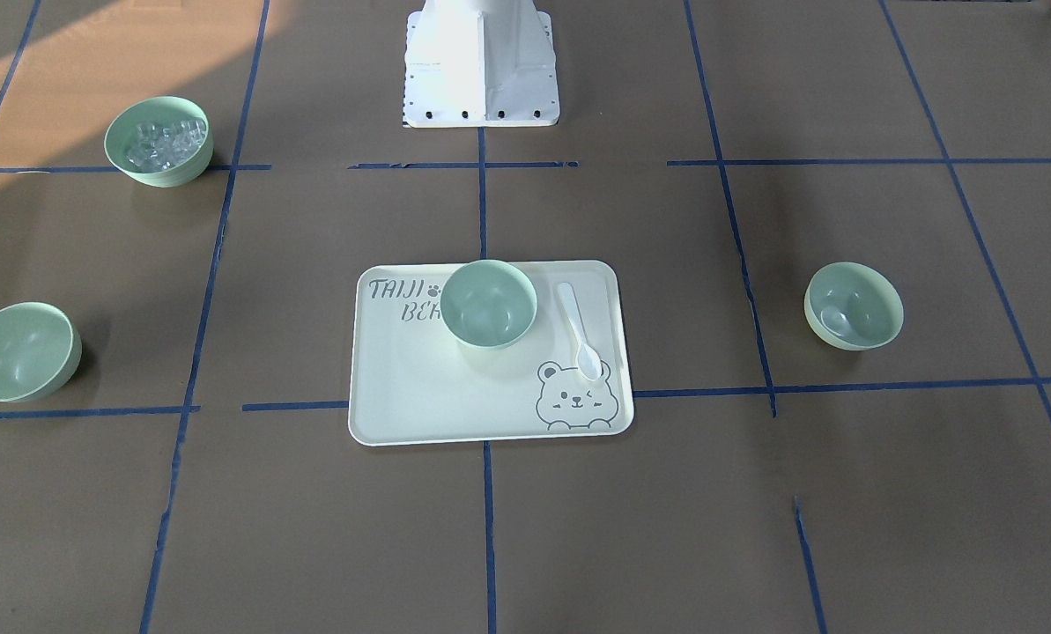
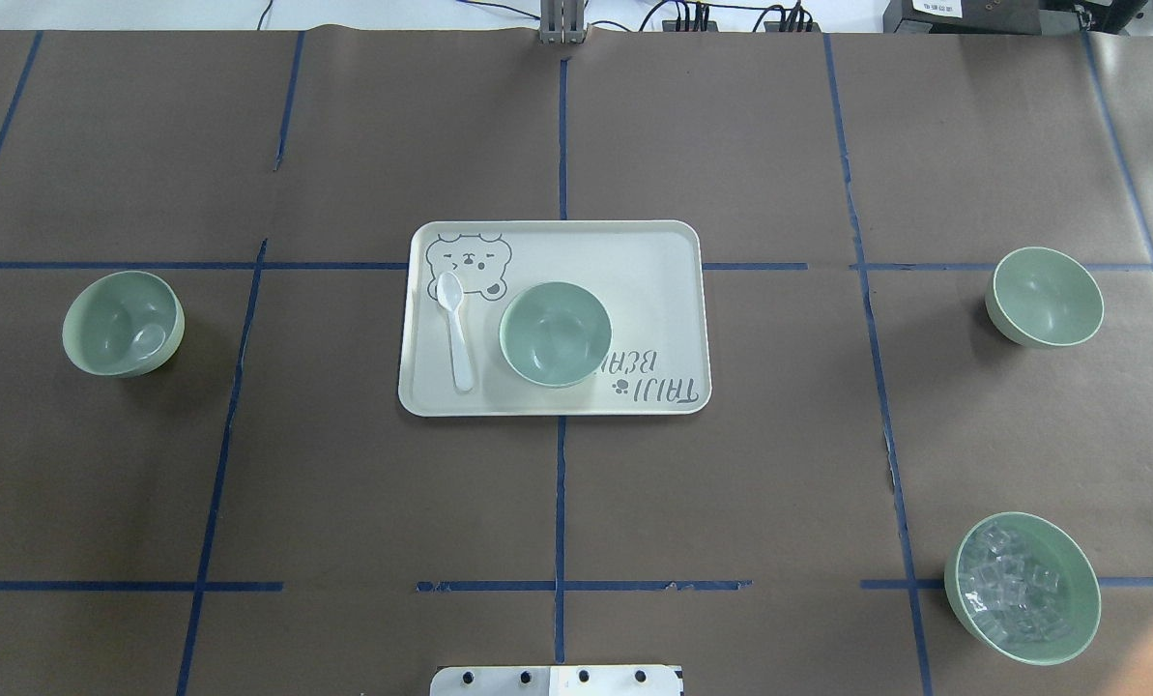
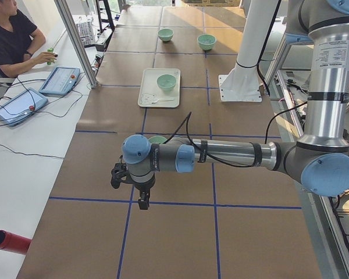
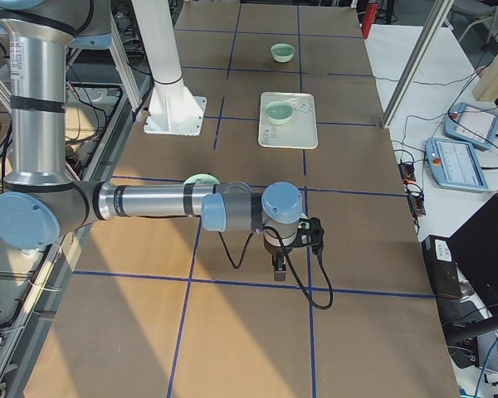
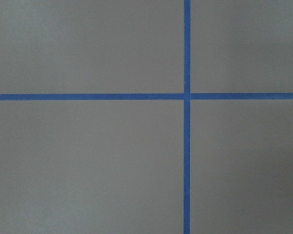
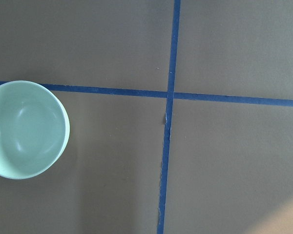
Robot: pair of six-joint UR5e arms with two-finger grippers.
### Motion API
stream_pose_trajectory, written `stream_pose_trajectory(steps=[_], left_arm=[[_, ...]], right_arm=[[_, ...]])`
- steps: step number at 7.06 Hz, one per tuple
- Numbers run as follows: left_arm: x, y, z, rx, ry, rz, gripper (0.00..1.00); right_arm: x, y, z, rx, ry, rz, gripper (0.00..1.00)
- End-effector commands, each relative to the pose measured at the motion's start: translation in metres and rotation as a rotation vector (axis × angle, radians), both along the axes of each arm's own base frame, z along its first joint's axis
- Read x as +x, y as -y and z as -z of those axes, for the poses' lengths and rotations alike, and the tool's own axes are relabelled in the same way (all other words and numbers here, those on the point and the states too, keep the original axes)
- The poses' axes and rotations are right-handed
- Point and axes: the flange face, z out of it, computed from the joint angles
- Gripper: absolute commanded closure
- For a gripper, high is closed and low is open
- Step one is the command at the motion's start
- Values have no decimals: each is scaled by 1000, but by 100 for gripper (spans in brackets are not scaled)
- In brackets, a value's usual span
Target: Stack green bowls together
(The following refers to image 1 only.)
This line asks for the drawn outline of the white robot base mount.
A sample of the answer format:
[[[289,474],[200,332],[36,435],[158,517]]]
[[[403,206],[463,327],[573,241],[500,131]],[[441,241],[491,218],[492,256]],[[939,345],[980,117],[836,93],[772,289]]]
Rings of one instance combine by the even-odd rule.
[[[405,27],[401,124],[553,126],[561,116],[551,16],[533,1],[426,1]]]

